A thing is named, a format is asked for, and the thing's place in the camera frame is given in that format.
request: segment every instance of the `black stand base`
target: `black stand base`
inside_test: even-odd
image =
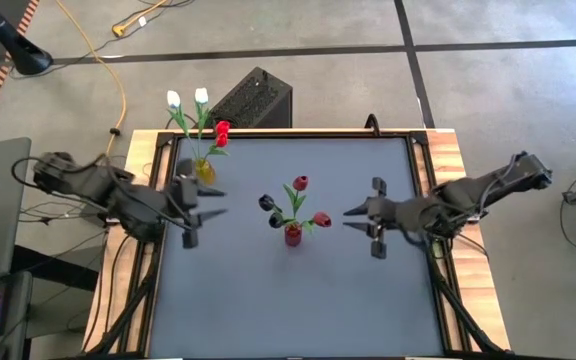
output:
[[[17,33],[15,28],[1,14],[0,43],[8,50],[15,68],[22,75],[39,74],[53,63],[49,53]]]
[[[28,271],[33,277],[58,282],[78,289],[95,291],[98,272],[77,264],[55,259],[35,250],[15,245],[11,273]]]

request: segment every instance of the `concrete floor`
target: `concrete floor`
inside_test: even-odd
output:
[[[112,39],[112,23],[143,5],[135,0],[64,3],[97,46]],[[404,5],[415,44],[576,40],[573,0],[405,0]],[[40,3],[27,35],[56,58],[88,51],[51,0]],[[197,0],[167,10],[102,53],[403,43],[392,0]],[[457,129],[470,175],[500,167],[524,149],[554,170],[551,188],[495,205],[482,228],[513,349],[576,358],[576,249],[564,241],[558,225],[560,193],[576,177],[576,47],[417,56],[435,123]],[[132,130],[164,126],[168,89],[179,91],[187,103],[194,88],[205,86],[214,104],[254,66],[294,87],[295,127],[359,127],[371,112],[384,127],[423,125],[405,53],[130,62],[113,65],[128,99],[125,136],[114,153],[127,152]],[[69,151],[85,162],[105,149],[119,109],[115,85],[98,65],[8,79],[0,93],[0,140],[28,136],[33,154]],[[24,203],[46,199],[28,190]],[[576,240],[576,208],[566,210]],[[21,225],[18,242],[46,253],[63,251],[96,230],[79,220]],[[93,249],[87,251],[82,263]],[[77,306],[54,306],[72,315],[89,303],[83,294]],[[74,334],[40,338],[31,359],[74,354],[79,340]]]

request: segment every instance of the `red vase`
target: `red vase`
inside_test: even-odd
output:
[[[301,243],[301,225],[291,224],[284,227],[286,245],[295,247]]]

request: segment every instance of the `metal bracket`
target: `metal bracket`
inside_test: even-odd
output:
[[[375,114],[368,115],[366,119],[366,124],[364,124],[364,129],[372,129],[372,133],[375,137],[381,137],[381,130],[379,130],[379,121]]]
[[[175,133],[171,132],[161,132],[157,134],[157,148],[163,147],[168,144],[170,140],[175,138]]]
[[[426,131],[411,131],[410,137],[415,144],[428,145],[428,133]]]

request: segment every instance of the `white tulip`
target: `white tulip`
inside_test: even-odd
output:
[[[179,94],[177,94],[176,91],[168,90],[166,98],[168,99],[168,106],[173,109],[179,109],[181,106],[181,99],[179,98]]]
[[[199,88],[195,90],[195,101],[204,105],[208,103],[208,90],[206,88]]]

